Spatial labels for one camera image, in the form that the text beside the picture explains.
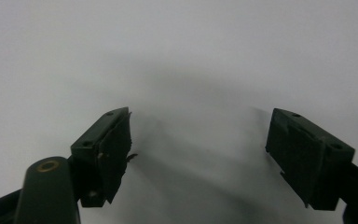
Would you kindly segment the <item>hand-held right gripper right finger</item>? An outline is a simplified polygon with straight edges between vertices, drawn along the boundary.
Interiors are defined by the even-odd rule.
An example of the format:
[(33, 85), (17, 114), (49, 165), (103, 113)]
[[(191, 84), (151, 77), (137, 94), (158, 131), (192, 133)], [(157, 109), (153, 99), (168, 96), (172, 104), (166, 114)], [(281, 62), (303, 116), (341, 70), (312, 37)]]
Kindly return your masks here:
[(354, 148), (305, 117), (275, 108), (266, 151), (304, 204), (315, 210), (337, 207), (340, 177), (351, 165)]

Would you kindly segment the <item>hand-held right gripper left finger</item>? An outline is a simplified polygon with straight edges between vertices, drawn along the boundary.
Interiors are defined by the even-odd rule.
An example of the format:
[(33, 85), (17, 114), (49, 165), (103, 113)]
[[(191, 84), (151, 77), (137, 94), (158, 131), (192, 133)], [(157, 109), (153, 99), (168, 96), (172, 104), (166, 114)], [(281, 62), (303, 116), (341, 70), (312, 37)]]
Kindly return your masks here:
[(115, 198), (129, 162), (130, 118), (127, 107), (108, 111), (71, 145), (75, 196), (83, 207), (103, 207)]

